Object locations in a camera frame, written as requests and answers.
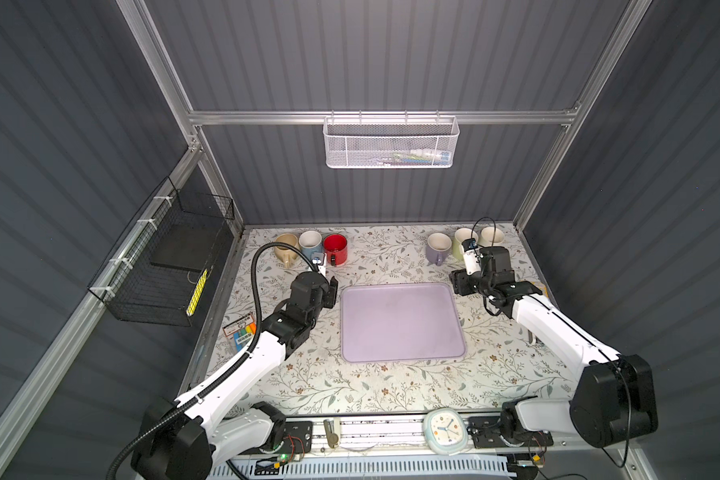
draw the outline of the purple mug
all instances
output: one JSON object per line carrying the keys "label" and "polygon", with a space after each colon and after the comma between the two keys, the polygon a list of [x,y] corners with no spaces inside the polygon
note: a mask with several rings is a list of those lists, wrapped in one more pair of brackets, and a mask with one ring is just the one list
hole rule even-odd
{"label": "purple mug", "polygon": [[451,237],[446,234],[432,234],[427,238],[427,260],[440,266],[451,253]]}

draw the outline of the clock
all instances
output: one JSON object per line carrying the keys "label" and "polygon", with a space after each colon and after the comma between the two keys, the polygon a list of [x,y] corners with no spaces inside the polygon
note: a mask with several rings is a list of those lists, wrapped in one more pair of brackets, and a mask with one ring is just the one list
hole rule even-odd
{"label": "clock", "polygon": [[459,453],[467,446],[464,420],[452,408],[433,410],[424,417],[424,438],[435,453],[440,455]]}

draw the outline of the floral tablecloth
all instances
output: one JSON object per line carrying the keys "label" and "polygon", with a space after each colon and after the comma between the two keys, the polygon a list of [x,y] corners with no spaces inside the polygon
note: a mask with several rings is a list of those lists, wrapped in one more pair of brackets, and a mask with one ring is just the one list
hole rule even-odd
{"label": "floral tablecloth", "polygon": [[[442,266],[428,265],[427,237],[449,236],[471,225],[351,226],[318,228],[323,236],[337,232],[349,240],[348,261],[328,269],[339,284],[339,300],[324,309],[316,328],[297,352],[273,370],[240,400],[235,410],[267,401],[288,415],[334,412],[426,411],[441,406],[491,408],[512,398],[536,395],[568,398],[574,387],[570,372],[545,346],[530,345],[528,333],[506,316],[490,316],[480,296],[456,296],[455,302],[467,344],[462,360],[347,363],[342,358],[339,325],[341,292],[350,285],[383,283],[449,283],[448,273],[463,268],[453,256]],[[501,224],[512,266],[519,280],[538,283],[538,276],[511,224]],[[242,263],[232,289],[224,324],[253,311],[250,262],[261,245],[278,235],[299,235],[308,229],[254,229],[250,231]],[[262,312],[269,315],[288,297],[299,262],[286,270],[272,250],[259,258],[258,282]],[[220,332],[208,375],[234,353]]]}

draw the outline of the black cable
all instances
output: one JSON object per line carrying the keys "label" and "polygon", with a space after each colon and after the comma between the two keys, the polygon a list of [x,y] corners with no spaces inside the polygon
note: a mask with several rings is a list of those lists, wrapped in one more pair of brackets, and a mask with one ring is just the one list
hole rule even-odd
{"label": "black cable", "polygon": [[490,218],[489,216],[481,216],[480,218],[478,218],[478,221],[476,221],[476,222],[474,223],[474,225],[472,225],[472,238],[474,238],[474,228],[475,228],[482,220],[485,220],[486,218],[489,219],[490,221],[492,221],[492,222],[494,223],[494,236],[493,236],[493,238],[490,239],[490,245],[493,246],[493,245],[494,245],[494,240],[496,240],[496,220]]}
{"label": "black cable", "polygon": [[581,475],[580,473],[567,473],[565,475],[557,475],[555,477],[547,477],[547,475],[545,475],[541,471],[540,468],[539,468],[539,475],[546,478],[547,480],[557,480],[558,478],[566,478],[566,477],[580,477],[580,478],[583,478],[584,480],[588,480],[584,475]]}
{"label": "black cable", "polygon": [[303,254],[294,245],[285,244],[283,242],[270,242],[268,244],[261,245],[256,251],[256,253],[253,255],[253,259],[251,260],[251,286],[253,290],[253,305],[256,308],[256,332],[253,334],[253,338],[248,345],[248,349],[244,351],[244,354],[241,355],[240,358],[235,363],[233,363],[229,369],[225,370],[224,373],[219,376],[219,378],[214,380],[206,388],[202,389],[200,393],[197,394],[197,396],[189,399],[187,402],[183,403],[182,406],[172,408],[163,416],[163,418],[158,423],[152,426],[152,428],[148,429],[143,434],[131,440],[131,442],[126,445],[125,448],[120,451],[120,453],[117,454],[115,459],[110,464],[109,469],[107,469],[106,471],[106,480],[116,480],[117,469],[120,468],[125,459],[128,457],[128,455],[132,453],[136,446],[138,446],[140,443],[142,443],[149,437],[155,435],[158,430],[161,430],[162,428],[165,428],[166,426],[174,423],[174,421],[180,415],[182,415],[185,411],[197,404],[198,398],[205,398],[209,393],[213,391],[213,389],[221,385],[224,380],[230,378],[230,375],[233,374],[236,370],[238,370],[240,368],[240,365],[242,365],[242,363],[247,360],[248,357],[250,357],[251,353],[253,353],[253,350],[256,348],[256,344],[259,342],[259,336],[261,335],[262,318],[262,306],[259,300],[259,292],[256,288],[256,262],[259,260],[259,257],[261,256],[262,252],[264,252],[264,250],[267,250],[268,248],[272,248],[274,246],[280,246],[282,248],[287,248],[288,250],[293,250],[302,258],[302,260],[307,263],[307,265],[312,269],[312,271],[318,271],[317,265],[310,262],[309,258],[307,258],[307,256]]}
{"label": "black cable", "polygon": [[248,480],[248,477],[245,476],[245,475],[243,475],[243,473],[240,472],[240,470],[237,469],[237,467],[235,466],[235,464],[232,463],[232,460],[227,460],[227,461],[226,461],[226,466],[230,467],[230,470],[232,470],[232,473],[234,473],[235,475],[237,475],[237,477],[238,477],[240,480]]}
{"label": "black cable", "polygon": [[619,378],[621,379],[621,382],[624,384],[624,390],[626,391],[626,408],[627,408],[627,411],[626,411],[626,440],[624,441],[624,458],[621,461],[621,465],[617,464],[616,460],[614,460],[614,458],[612,456],[610,456],[610,454],[608,452],[606,452],[606,450],[604,448],[601,448],[601,450],[603,450],[603,453],[606,454],[608,459],[611,460],[611,462],[617,468],[624,468],[624,466],[626,465],[626,457],[630,453],[630,434],[632,433],[632,395],[630,395],[630,388],[626,384],[626,380],[624,379],[624,376],[621,374],[621,369],[619,367],[617,367],[616,364],[614,363],[614,361],[611,360],[610,358],[608,358],[608,355],[606,355],[602,350],[600,350],[600,348],[597,345],[592,343],[592,341],[590,341],[588,338],[586,338],[584,335],[582,335],[581,332],[579,332],[571,324],[566,322],[563,317],[557,315],[557,313],[552,311],[552,309],[549,308],[548,306],[546,306],[544,304],[544,302],[542,302],[541,300],[539,300],[538,298],[536,298],[535,296],[532,296],[532,295],[530,295],[528,297],[536,300],[540,305],[542,305],[544,308],[546,308],[552,315],[555,315],[558,319],[560,319],[561,322],[568,325],[568,328],[570,328],[571,330],[578,333],[581,338],[585,339],[587,343],[589,343],[594,348],[596,348],[597,351],[600,352],[600,354],[603,356],[603,358],[605,358],[605,360],[608,360],[608,363],[610,363],[611,367],[614,369],[615,373],[619,376]]}

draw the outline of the light blue mug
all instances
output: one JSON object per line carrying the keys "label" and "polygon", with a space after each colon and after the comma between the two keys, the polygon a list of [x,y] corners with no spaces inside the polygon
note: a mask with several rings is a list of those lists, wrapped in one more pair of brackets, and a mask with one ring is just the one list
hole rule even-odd
{"label": "light blue mug", "polygon": [[310,260],[316,254],[322,254],[322,235],[315,230],[308,230],[298,237],[298,245],[302,253]]}

